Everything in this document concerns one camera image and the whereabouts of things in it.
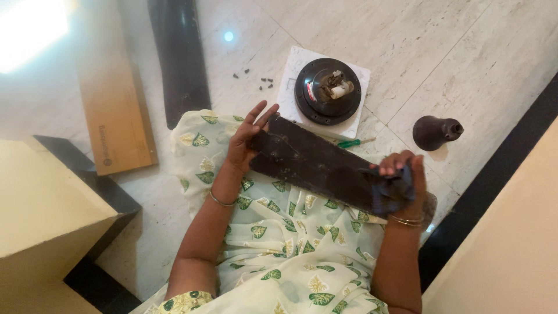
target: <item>marble floor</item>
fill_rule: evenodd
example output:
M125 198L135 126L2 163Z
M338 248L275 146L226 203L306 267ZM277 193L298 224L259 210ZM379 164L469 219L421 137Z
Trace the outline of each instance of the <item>marble floor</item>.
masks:
M143 211L98 264L139 299L167 280L190 216L173 174L161 70L145 0L123 0L160 164L113 176ZM245 115L278 87L291 46L372 71L353 150L425 154L435 227L558 70L554 0L198 0L213 109ZM223 35L231 31L232 41ZM241 70L250 68L244 75ZM241 73L239 79L233 73ZM70 45L0 75L0 137L70 139L92 158ZM465 132L434 152L411 130L423 115L459 120Z

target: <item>cardboard box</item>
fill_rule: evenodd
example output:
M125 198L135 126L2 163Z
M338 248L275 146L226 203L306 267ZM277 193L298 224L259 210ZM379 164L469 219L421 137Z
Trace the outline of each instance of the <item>cardboard box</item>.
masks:
M97 173L157 164L139 70L127 49L117 1L76 1L69 24Z

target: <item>woman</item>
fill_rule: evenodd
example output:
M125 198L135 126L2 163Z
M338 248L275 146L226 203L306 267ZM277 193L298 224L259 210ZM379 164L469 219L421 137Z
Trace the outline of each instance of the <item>woman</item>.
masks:
M244 119L187 112L173 130L182 190L201 209L146 313L421 313L422 156L379 164L390 175L410 160L416 189L385 221L250 172L248 143L279 109L256 120L266 105Z

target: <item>woman's left hand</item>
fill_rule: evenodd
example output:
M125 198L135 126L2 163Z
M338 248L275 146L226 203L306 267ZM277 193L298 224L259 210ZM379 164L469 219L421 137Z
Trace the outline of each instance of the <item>woman's left hand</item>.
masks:
M237 132L230 138L229 153L225 159L225 163L229 163L238 169L242 174L250 170L249 163L257 152L249 148L250 140L261 129L265 128L269 118L279 110L279 105L274 104L264 113L258 121L256 118L266 108L267 101L260 101L254 109L244 119L244 122L238 127Z

